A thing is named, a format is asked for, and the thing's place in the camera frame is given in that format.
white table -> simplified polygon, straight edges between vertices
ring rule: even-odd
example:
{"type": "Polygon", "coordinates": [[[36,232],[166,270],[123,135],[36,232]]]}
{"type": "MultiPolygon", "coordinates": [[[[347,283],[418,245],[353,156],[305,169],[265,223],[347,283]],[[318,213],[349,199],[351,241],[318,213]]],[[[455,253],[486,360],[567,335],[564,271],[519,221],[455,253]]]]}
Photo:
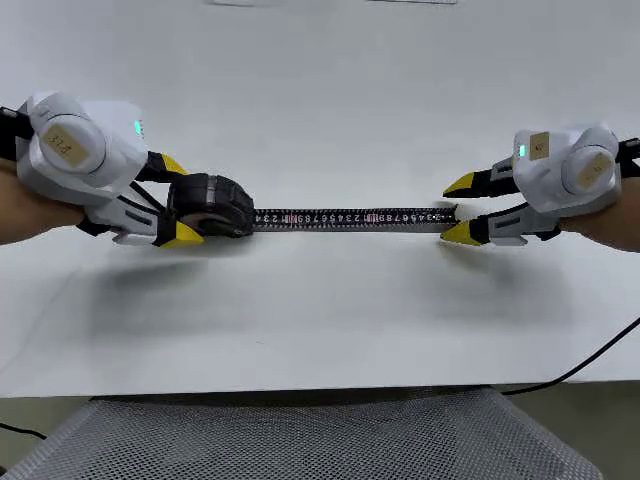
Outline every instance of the white table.
{"type": "MultiPolygon", "coordinates": [[[[428,206],[519,128],[640,134],[634,0],[2,3],[1,103],[146,112],[150,148],[262,208],[428,206]]],[[[517,198],[467,202],[478,211],[517,198]]],[[[640,255],[565,234],[258,234],[168,252],[75,229],[0,248],[0,394],[534,382],[640,310],[640,255]]],[[[640,378],[631,335],[575,380],[640,378]]]]}

human hand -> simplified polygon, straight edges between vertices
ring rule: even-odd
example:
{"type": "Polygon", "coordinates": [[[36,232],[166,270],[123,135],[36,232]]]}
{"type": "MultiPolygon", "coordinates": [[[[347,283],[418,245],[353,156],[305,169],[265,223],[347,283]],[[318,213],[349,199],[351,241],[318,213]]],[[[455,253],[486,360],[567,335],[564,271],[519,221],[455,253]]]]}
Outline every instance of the human hand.
{"type": "Polygon", "coordinates": [[[0,245],[19,242],[52,228],[77,225],[82,207],[37,195],[18,180],[16,164],[0,158],[0,245]]]}
{"type": "Polygon", "coordinates": [[[623,179],[622,195],[610,207],[589,215],[564,218],[560,228],[618,250],[640,252],[640,178],[623,179]]]}

floor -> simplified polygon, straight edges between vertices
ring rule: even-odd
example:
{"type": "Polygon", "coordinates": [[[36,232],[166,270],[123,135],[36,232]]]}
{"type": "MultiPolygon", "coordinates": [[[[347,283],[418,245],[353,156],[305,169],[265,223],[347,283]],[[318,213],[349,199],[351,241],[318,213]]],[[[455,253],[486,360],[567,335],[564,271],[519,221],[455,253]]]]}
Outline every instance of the floor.
{"type": "MultiPolygon", "coordinates": [[[[512,398],[596,464],[605,478],[639,477],[640,382],[564,384],[512,398]]],[[[0,399],[0,421],[48,433],[85,401],[79,397],[0,399]]],[[[12,465],[37,442],[0,430],[0,465],[12,465]]]]}

beige sticker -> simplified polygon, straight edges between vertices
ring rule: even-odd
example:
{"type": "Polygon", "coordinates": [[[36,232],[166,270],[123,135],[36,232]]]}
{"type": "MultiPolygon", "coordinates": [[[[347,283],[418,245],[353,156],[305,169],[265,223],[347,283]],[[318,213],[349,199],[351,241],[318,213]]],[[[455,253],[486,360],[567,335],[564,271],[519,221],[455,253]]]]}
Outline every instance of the beige sticker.
{"type": "Polygon", "coordinates": [[[540,160],[549,156],[549,132],[531,135],[529,140],[529,160],[540,160]]]}
{"type": "Polygon", "coordinates": [[[77,167],[89,156],[89,152],[60,125],[47,130],[42,140],[72,167],[77,167]]]}
{"type": "Polygon", "coordinates": [[[585,190],[591,188],[591,185],[593,185],[596,180],[609,170],[610,167],[611,161],[609,160],[609,157],[604,153],[598,153],[578,174],[578,185],[585,190]]]}

measuring tape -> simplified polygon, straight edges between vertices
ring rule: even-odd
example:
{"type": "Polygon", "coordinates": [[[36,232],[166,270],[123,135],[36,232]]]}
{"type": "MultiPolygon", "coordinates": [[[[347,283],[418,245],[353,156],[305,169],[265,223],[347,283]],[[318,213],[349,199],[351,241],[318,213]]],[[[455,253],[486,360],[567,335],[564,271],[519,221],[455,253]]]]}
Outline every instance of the measuring tape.
{"type": "Polygon", "coordinates": [[[363,209],[254,209],[233,180],[197,173],[171,183],[168,210],[203,236],[254,232],[440,233],[458,223],[455,207],[363,209]]]}
{"type": "Polygon", "coordinates": [[[443,232],[457,223],[451,208],[256,210],[254,232],[443,232]]]}

